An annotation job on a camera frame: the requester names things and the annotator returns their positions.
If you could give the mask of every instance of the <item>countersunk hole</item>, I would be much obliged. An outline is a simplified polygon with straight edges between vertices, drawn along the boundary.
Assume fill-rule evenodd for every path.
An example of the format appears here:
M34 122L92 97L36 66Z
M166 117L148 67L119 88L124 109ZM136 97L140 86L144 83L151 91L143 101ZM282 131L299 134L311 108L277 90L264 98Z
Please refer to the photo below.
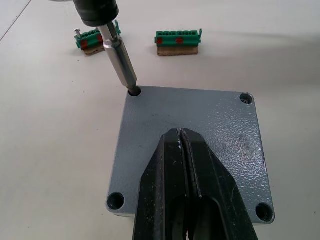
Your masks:
M125 198L120 192L114 192L109 195L107 204L112 210L119 210L125 204Z
M255 213L260 220L266 223L270 222L274 215L271 207L263 202L255 207Z
M243 102L244 104L251 104L252 101L253 101L253 98L252 98L252 96L250 96L250 94L248 94L248 93L242 93L242 94L240 95L240 100L241 100L241 102Z

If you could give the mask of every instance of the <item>mounting hole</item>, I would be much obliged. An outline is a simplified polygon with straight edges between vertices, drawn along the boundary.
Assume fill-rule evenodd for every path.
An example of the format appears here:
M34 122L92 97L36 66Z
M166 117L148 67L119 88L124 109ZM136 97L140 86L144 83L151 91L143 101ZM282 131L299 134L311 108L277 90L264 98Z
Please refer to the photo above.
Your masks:
M119 210L125 204L125 198L120 192L114 192L109 195L106 203L110 209Z
M255 207L255 213L260 220L266 223L270 222L274 216L271 207L263 202Z
M129 88L128 94L132 97L137 97L141 94L141 88L138 86L135 88Z
M244 104L251 104L253 102L253 98L249 93L242 93L240 95L240 100Z

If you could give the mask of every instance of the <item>white table surface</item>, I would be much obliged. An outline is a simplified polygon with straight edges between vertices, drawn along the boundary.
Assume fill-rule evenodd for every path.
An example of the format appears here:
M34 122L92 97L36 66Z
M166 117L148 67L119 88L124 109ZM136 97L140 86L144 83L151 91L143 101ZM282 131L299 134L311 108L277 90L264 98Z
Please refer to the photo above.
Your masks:
M31 0L0 0L0 40Z
M275 208L259 239L319 239L320 1L117 2L139 85L255 97ZM126 89L75 28L72 2L32 0L0 42L1 240L132 237L105 208ZM156 31L199 28L199 55L156 55Z

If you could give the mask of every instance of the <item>screwdriver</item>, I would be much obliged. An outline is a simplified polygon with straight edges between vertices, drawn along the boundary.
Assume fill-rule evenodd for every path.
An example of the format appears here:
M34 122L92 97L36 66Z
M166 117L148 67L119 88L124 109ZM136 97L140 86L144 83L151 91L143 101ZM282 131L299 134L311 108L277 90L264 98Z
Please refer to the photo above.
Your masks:
M73 0L83 23L99 29L103 47L122 83L131 96L138 96L137 76L122 38L117 34L113 20L118 16L116 0Z

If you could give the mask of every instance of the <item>gray metal plate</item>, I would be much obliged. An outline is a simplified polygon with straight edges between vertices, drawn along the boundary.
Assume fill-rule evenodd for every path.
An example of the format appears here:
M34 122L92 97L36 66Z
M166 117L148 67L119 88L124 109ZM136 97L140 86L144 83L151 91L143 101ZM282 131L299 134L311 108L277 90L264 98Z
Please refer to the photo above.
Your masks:
M274 207L254 101L241 102L242 92L142 86L127 95L108 196L119 192L124 205L108 210L119 216L136 213L140 178L160 137L173 128L200 133L235 178L253 223L265 223L256 206Z

